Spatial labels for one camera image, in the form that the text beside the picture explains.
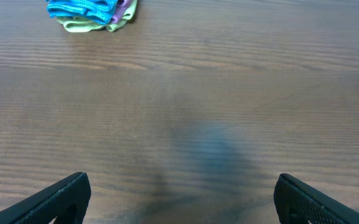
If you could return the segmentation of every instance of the green towel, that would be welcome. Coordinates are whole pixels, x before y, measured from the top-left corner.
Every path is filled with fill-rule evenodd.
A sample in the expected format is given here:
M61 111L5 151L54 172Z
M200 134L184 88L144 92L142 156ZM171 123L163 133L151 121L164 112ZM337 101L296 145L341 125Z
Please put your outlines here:
M102 28L106 28L110 32L114 32L115 30L121 28L127 23L128 20L132 19L135 14L136 3L138 0L133 0L131 5L125 11L123 17L117 24L110 22L106 25L101 25L97 22L89 20L80 16L73 17L57 17L57 22L62 24L65 30L69 32L89 32L91 30L98 30Z

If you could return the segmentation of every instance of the blue towel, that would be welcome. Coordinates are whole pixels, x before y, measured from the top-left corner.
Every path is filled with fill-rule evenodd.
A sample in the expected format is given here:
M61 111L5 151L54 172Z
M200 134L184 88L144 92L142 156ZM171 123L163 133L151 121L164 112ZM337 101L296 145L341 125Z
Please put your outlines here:
M49 16L82 16L99 24L110 22L117 0L50 0Z

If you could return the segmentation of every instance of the stack of towels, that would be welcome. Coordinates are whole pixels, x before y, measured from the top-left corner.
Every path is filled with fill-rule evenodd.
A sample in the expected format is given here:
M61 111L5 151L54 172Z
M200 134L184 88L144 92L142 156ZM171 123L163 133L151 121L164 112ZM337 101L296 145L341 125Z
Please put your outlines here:
M121 28L135 14L138 0L50 0L47 10L51 18L69 32L88 32Z

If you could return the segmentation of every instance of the purple towel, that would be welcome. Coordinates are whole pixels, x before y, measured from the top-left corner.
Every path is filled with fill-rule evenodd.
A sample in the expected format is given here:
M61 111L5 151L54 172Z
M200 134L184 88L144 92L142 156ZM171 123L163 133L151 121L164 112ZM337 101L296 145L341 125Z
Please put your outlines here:
M127 8L131 5L132 0L119 0L116 6L116 12L114 12L111 22L116 24L122 18Z

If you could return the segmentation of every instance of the wood grain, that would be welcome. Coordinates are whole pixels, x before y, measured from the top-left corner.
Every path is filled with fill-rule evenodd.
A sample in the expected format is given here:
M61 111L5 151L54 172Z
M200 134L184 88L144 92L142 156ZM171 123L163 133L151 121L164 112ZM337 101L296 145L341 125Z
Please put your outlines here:
M359 71L359 0L142 0L117 33L70 34L0 0L0 68Z
M278 223L281 172L359 211L359 72L0 70L0 210L78 170L85 223Z

